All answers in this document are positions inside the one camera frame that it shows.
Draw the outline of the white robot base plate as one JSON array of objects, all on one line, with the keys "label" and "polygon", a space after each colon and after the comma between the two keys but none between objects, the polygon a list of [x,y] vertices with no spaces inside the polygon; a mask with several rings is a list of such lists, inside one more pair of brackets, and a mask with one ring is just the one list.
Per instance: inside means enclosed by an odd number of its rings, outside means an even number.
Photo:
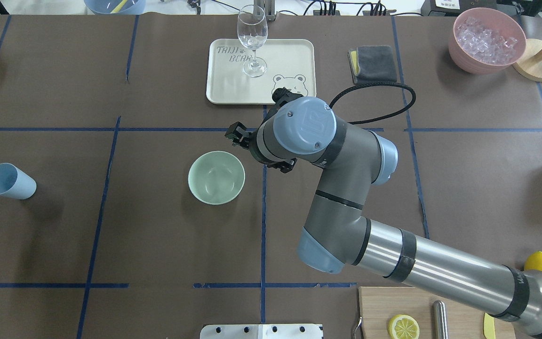
[{"label": "white robot base plate", "polygon": [[323,339],[323,326],[314,323],[209,324],[200,339]]}]

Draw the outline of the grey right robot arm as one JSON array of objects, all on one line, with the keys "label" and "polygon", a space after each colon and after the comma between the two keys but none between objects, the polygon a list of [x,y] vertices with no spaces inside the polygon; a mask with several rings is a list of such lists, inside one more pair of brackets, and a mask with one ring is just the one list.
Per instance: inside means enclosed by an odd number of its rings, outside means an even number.
[{"label": "grey right robot arm", "polygon": [[396,171],[398,150],[321,99],[287,92],[260,127],[248,131],[235,122],[226,137],[269,168],[289,172],[302,160],[322,170],[298,246],[308,266],[329,274],[360,267],[542,339],[542,270],[479,257],[489,245],[520,240],[542,208],[542,182],[516,188],[506,178],[537,170],[540,133],[424,132],[422,176],[430,179],[430,199],[442,214],[434,218],[442,224],[422,236],[365,216],[370,190]]}]

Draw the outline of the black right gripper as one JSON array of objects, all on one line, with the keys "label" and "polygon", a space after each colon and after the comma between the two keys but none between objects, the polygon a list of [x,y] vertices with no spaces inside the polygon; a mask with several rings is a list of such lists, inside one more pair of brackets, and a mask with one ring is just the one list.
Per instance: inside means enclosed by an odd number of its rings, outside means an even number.
[{"label": "black right gripper", "polygon": [[249,132],[241,122],[230,125],[224,137],[232,142],[233,146],[248,149],[254,160],[265,165],[267,168],[279,169],[280,172],[288,173],[295,167],[296,159],[281,159],[271,153],[265,144],[262,132]]}]

